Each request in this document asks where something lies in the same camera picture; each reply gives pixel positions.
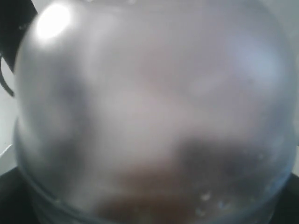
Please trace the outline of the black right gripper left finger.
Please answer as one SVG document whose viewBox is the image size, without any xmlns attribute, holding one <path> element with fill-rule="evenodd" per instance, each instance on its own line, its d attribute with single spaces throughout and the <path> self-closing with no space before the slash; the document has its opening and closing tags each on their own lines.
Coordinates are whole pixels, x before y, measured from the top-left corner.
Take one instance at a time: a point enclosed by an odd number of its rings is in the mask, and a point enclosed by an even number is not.
<svg viewBox="0 0 299 224">
<path fill-rule="evenodd" d="M 18 169 L 0 176 L 0 224 L 36 224 L 26 185 Z"/>
</svg>

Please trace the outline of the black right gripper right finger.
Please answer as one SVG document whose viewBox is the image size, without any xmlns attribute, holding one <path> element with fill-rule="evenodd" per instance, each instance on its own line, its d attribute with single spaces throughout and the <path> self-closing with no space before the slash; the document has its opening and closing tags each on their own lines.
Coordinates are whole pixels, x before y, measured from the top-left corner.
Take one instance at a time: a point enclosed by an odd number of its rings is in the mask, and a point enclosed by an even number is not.
<svg viewBox="0 0 299 224">
<path fill-rule="evenodd" d="M 279 190 L 278 200 L 268 224 L 299 224 L 299 177 L 294 173 L 271 181 L 271 190 Z"/>
</svg>

